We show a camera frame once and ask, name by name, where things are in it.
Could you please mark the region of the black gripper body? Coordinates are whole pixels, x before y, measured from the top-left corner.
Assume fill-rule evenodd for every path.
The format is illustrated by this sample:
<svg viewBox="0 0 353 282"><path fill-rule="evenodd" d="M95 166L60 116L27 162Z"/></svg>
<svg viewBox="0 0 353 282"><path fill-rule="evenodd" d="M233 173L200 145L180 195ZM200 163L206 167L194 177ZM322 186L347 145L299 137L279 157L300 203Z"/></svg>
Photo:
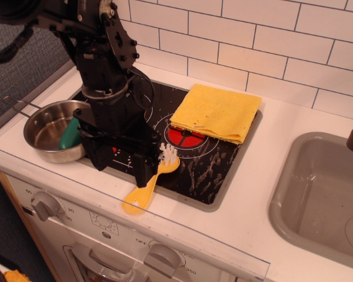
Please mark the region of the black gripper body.
<svg viewBox="0 0 353 282"><path fill-rule="evenodd" d="M87 109L74 112L86 150L157 150L159 134L147 124L154 89L144 80L123 80L106 89L82 85Z"/></svg>

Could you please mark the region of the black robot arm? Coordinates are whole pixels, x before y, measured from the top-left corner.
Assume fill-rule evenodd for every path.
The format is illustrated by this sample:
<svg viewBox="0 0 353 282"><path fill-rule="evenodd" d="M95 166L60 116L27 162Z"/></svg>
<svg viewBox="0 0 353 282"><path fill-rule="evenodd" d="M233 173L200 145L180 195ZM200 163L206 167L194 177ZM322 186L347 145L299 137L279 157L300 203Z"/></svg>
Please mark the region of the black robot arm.
<svg viewBox="0 0 353 282"><path fill-rule="evenodd" d="M23 25L23 32L0 51L9 62L34 28L58 37L82 78L89 107L76 110L82 145L102 170L114 149L129 153L138 187L158 171L160 136L146 122L155 89L134 67L137 42L121 24L114 1L0 1L0 23Z"/></svg>

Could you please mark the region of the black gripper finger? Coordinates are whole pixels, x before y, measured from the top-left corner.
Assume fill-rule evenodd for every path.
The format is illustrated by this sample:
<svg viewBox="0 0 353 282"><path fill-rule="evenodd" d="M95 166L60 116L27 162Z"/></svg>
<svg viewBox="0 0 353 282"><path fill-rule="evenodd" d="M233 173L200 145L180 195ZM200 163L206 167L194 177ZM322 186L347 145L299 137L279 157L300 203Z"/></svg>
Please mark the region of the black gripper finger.
<svg viewBox="0 0 353 282"><path fill-rule="evenodd" d="M84 130L81 130L79 135L85 153L93 166L99 171L109 166L114 158L114 151L113 147L108 143L108 139L101 135L93 135Z"/></svg>
<svg viewBox="0 0 353 282"><path fill-rule="evenodd" d="M149 146L140 146L132 155L133 170L136 180L136 185L143 188L147 185L150 179L158 172L159 143L152 143Z"/></svg>

